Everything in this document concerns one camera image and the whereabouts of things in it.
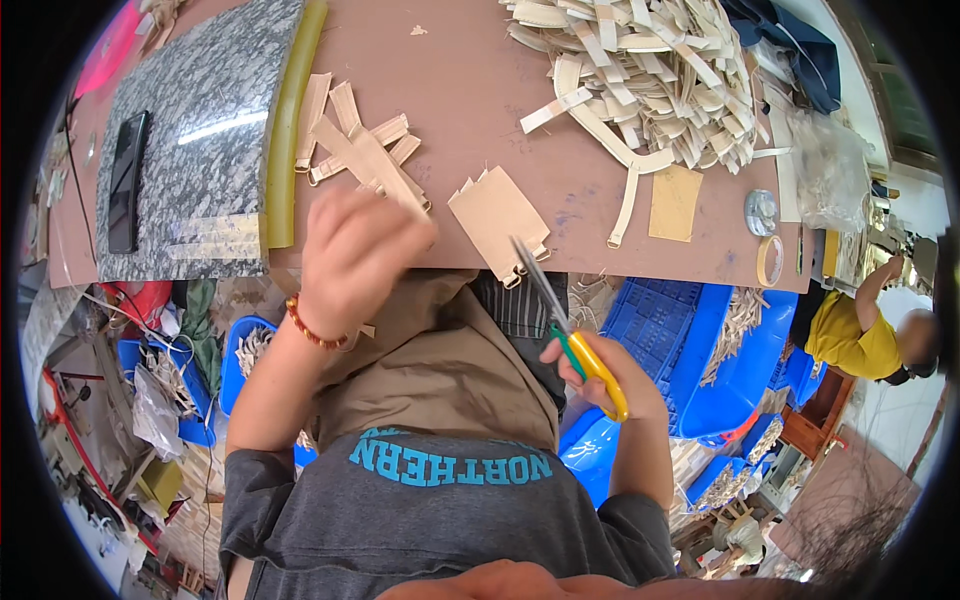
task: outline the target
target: khaki pants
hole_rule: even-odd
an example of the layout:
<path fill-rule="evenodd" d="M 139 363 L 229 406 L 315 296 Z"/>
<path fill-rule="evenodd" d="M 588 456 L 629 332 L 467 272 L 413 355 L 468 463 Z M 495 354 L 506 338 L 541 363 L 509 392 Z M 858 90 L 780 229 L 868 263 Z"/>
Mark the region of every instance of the khaki pants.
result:
<path fill-rule="evenodd" d="M 557 450 L 557 407 L 467 287 L 475 277 L 415 270 L 396 285 L 375 336 L 324 372 L 306 427 L 318 452 L 386 425 Z"/>

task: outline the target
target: bracelet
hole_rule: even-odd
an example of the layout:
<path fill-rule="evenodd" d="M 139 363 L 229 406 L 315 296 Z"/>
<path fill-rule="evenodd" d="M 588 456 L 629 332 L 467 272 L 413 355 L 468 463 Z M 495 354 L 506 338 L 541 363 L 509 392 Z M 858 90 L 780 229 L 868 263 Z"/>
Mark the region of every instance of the bracelet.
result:
<path fill-rule="evenodd" d="M 310 329 L 307 328 L 305 324 L 303 324 L 303 321 L 300 320 L 300 313 L 297 312 L 297 306 L 299 303 L 300 303 L 300 292 L 297 292 L 296 294 L 294 294 L 293 296 L 287 299 L 287 314 L 290 315 L 290 319 L 293 320 L 294 325 L 297 326 L 297 329 L 300 330 L 300 333 L 306 336 L 306 339 L 310 340 L 317 346 L 323 346 L 325 349 L 328 349 L 328 350 L 335 350 L 341 347 L 343 344 L 347 343 L 346 335 L 340 338 L 339 340 L 330 342 L 328 340 L 321 339 L 316 333 L 314 333 L 313 331 L 310 331 Z"/>

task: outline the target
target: smartphone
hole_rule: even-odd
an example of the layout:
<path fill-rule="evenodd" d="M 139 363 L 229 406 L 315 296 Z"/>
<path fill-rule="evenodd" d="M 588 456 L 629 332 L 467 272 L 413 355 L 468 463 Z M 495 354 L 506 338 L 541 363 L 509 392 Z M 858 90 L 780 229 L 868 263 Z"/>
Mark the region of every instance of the smartphone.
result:
<path fill-rule="evenodd" d="M 140 187 L 140 163 L 147 143 L 146 110 L 123 122 L 113 153 L 110 178 L 108 248 L 113 254 L 136 251 L 136 197 Z"/>

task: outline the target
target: yellow shirt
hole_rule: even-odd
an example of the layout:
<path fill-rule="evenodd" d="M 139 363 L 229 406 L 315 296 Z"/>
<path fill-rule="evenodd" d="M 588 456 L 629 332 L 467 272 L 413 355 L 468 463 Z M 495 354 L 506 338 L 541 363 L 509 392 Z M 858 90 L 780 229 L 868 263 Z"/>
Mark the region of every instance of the yellow shirt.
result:
<path fill-rule="evenodd" d="M 853 298 L 836 290 L 827 294 L 813 316 L 804 350 L 814 360 L 867 379 L 882 379 L 902 365 L 897 334 L 883 315 L 870 330 L 861 331 Z"/>

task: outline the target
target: scissor blade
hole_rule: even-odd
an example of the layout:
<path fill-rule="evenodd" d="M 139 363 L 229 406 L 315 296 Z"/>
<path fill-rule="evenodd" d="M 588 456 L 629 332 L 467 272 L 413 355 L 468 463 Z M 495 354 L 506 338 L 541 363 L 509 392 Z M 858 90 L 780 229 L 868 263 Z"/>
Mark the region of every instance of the scissor blade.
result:
<path fill-rule="evenodd" d="M 573 331 L 570 329 L 569 317 L 564 312 L 564 308 L 560 306 L 560 301 L 557 300 L 557 295 L 553 293 L 553 288 L 550 286 L 550 282 L 547 281 L 546 275 L 543 274 L 543 269 L 540 268 L 533 254 L 520 240 L 514 236 L 510 236 L 510 241 L 514 244 L 516 256 L 523 264 L 523 268 L 527 270 L 527 276 L 533 281 L 534 288 L 540 295 L 540 299 L 543 300 L 543 303 L 550 309 L 553 320 L 557 322 L 557 327 L 560 328 L 563 335 L 570 337 Z"/>

